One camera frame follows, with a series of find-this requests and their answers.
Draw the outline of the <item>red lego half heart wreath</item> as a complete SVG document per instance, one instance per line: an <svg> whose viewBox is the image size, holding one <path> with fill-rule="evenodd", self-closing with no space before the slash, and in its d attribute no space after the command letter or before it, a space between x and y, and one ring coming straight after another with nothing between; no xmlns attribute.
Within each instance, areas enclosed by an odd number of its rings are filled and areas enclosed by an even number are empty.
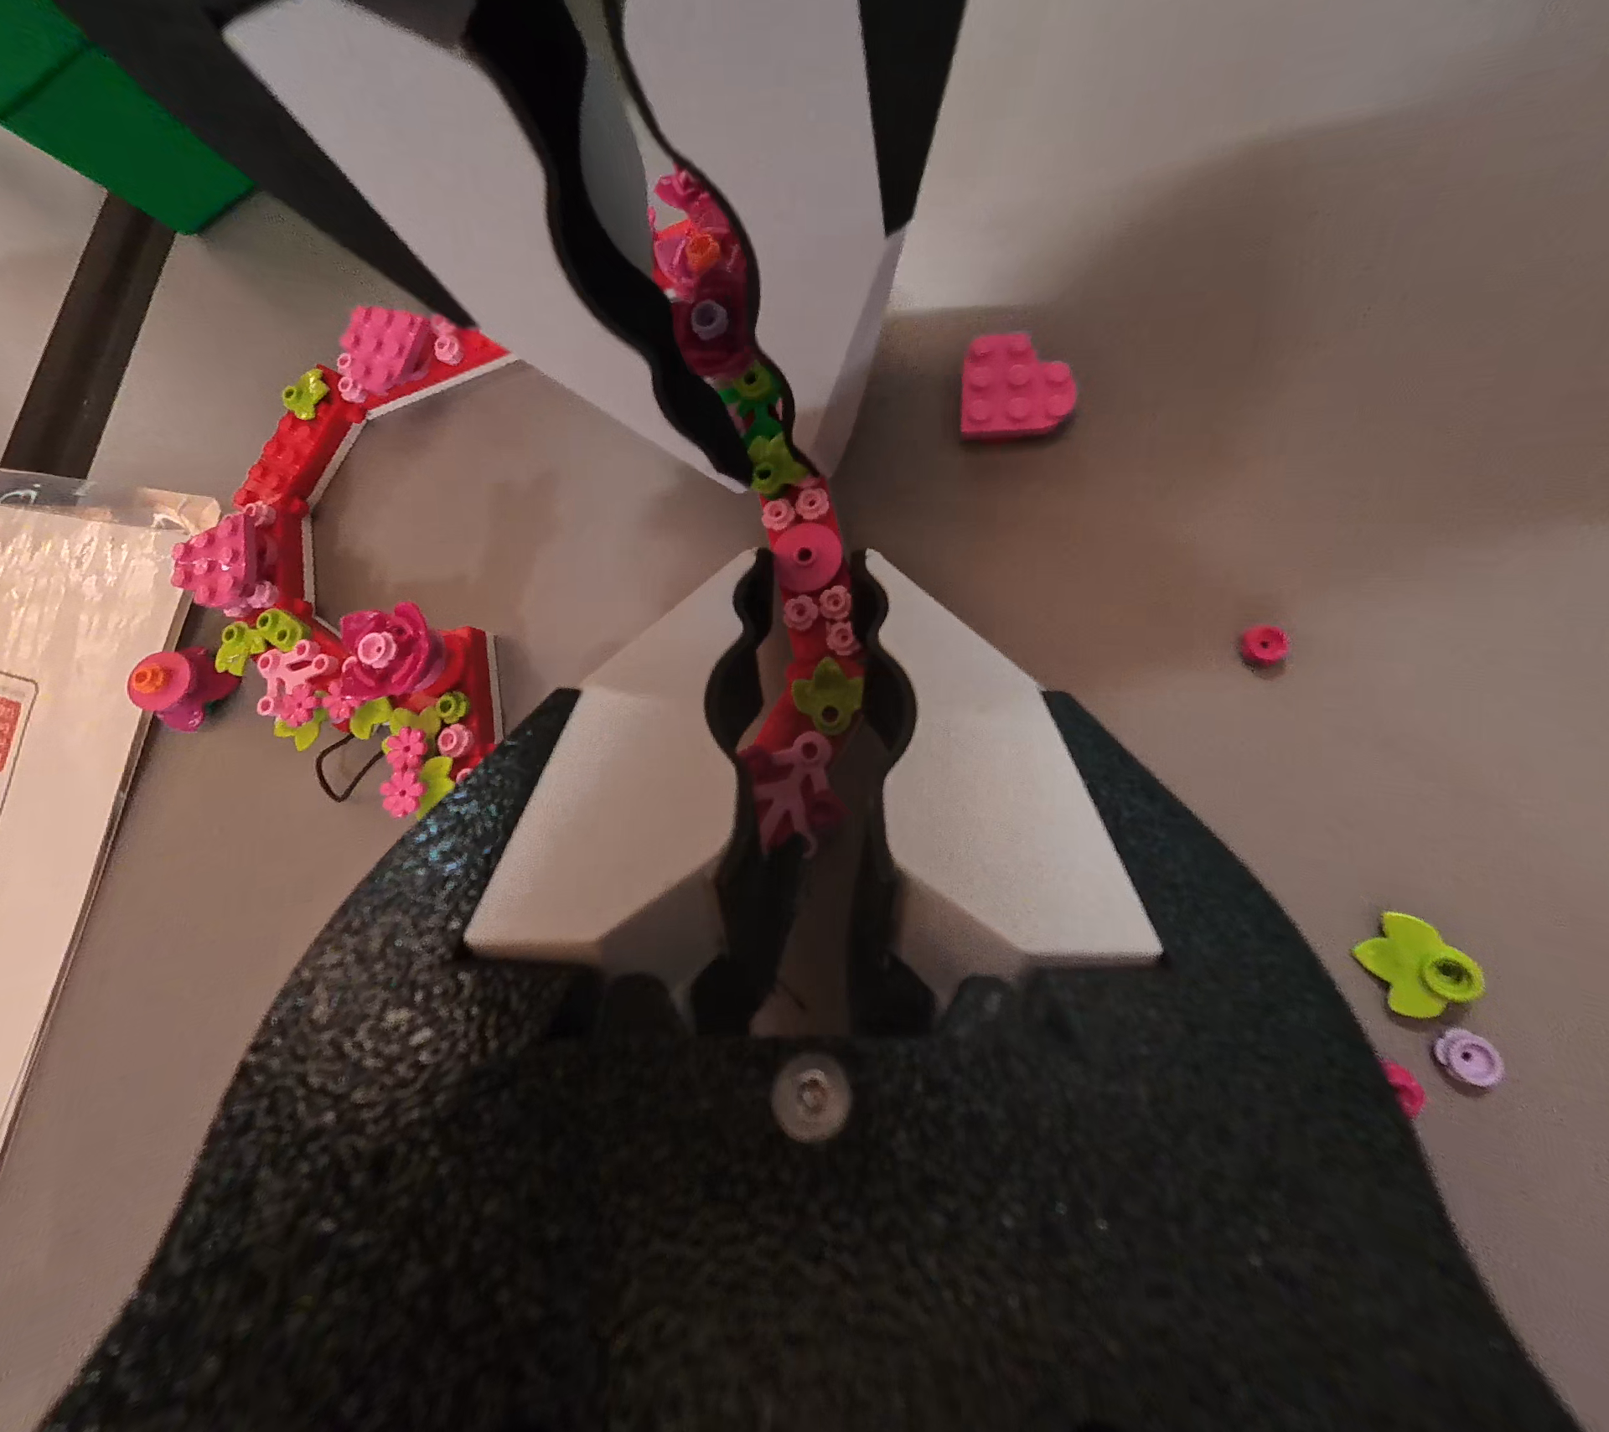
<svg viewBox="0 0 1609 1432"><path fill-rule="evenodd" d="M317 774L344 741L379 745L393 816L429 813L473 777L503 736L494 641L414 602L322 619L310 520L367 424L508 363L490 337L446 318L355 307L332 363L286 387L230 511L171 550L171 582L225 619L223 641L138 660L129 702L191 736L254 672L258 714L317 751Z"/></svg>

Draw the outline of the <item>green storage box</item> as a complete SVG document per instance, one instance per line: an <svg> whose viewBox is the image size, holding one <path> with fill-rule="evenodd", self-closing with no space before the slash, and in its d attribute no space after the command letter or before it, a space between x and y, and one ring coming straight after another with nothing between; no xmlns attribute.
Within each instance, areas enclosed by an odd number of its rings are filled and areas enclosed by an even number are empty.
<svg viewBox="0 0 1609 1432"><path fill-rule="evenodd" d="M2 91L2 123L25 143L183 234L262 191L138 90L54 0L2 0L2 79L21 33L10 12L56 12L59 36L75 41L41 52L48 71L17 73L18 90Z"/></svg>

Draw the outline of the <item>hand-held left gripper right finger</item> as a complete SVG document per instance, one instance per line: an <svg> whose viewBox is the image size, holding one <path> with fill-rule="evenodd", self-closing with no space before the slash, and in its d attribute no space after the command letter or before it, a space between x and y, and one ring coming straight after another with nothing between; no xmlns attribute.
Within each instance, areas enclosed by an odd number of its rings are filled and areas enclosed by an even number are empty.
<svg viewBox="0 0 1609 1432"><path fill-rule="evenodd" d="M887 751L852 903L852 1003L1154 967L1162 941L1046 691L871 547L852 596L863 716Z"/></svg>

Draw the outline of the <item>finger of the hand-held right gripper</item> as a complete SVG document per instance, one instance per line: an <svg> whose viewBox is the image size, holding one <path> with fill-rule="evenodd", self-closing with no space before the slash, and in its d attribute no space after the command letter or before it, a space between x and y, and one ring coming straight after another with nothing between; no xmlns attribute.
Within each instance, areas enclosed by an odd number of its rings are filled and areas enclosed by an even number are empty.
<svg viewBox="0 0 1609 1432"><path fill-rule="evenodd" d="M654 280L622 81L567 0L262 0L225 41L485 337L749 485Z"/></svg>
<svg viewBox="0 0 1609 1432"><path fill-rule="evenodd" d="M624 0L624 46L679 157L725 199L795 443L832 471L894 291L858 0Z"/></svg>

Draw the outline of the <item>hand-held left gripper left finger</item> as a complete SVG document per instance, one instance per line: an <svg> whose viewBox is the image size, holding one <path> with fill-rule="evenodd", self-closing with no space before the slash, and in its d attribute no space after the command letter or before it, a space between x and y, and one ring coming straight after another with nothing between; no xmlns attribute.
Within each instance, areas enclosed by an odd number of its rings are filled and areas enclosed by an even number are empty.
<svg viewBox="0 0 1609 1432"><path fill-rule="evenodd" d="M784 944L784 854L767 858L738 747L763 708L772 554L742 550L581 687L465 944L692 988L751 1020Z"/></svg>

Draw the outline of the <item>pink lego heart plate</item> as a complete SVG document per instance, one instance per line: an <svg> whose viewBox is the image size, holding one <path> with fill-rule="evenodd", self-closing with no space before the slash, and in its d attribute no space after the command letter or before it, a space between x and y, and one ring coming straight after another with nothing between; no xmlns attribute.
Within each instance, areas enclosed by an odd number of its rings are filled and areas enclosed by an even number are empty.
<svg viewBox="0 0 1609 1432"><path fill-rule="evenodd" d="M962 354L959 441L1028 441L1062 431L1077 411L1077 381L1046 360L1028 332L976 337Z"/></svg>

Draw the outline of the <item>white instruction booklet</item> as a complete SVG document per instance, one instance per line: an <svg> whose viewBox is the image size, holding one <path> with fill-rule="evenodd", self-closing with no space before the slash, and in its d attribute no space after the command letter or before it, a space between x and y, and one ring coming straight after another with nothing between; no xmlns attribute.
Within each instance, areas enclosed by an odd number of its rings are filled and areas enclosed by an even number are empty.
<svg viewBox="0 0 1609 1432"><path fill-rule="evenodd" d="M219 517L215 496L2 468L2 1140L146 741L126 674L178 646L171 547Z"/></svg>

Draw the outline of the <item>lime green lego leaf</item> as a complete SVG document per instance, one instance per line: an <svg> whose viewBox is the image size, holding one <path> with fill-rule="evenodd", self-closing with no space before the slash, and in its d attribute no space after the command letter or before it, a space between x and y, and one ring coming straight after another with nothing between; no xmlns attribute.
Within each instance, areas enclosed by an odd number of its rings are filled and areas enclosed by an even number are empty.
<svg viewBox="0 0 1609 1432"><path fill-rule="evenodd" d="M1483 967L1447 944L1424 917L1386 908L1376 939L1351 948L1358 967L1386 984L1386 1008L1402 1020L1437 1020L1447 1008L1486 996Z"/></svg>

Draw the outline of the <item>lavender round lego flower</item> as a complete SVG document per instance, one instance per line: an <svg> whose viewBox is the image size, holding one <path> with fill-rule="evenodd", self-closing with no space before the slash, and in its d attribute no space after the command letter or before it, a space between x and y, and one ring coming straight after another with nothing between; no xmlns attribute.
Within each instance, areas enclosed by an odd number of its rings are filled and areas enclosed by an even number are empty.
<svg viewBox="0 0 1609 1432"><path fill-rule="evenodd" d="M1494 1090L1503 1081L1503 1059L1497 1047L1467 1026L1437 1034L1433 1055L1443 1078L1467 1090Z"/></svg>

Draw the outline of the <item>red lego strip with flowers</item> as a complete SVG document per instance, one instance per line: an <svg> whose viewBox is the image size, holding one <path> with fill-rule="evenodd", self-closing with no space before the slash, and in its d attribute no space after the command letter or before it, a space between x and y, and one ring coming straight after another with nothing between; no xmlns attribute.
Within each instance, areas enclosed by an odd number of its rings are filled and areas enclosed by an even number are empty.
<svg viewBox="0 0 1609 1432"><path fill-rule="evenodd" d="M789 641L789 687L738 759L753 781L767 851L801 838L806 854L845 816L831 768L863 718L865 646L852 620L850 547L837 501L784 435L784 391L761 354L749 253L725 208L686 169L656 180L654 280L667 295L685 363L720 396L751 461Z"/></svg>

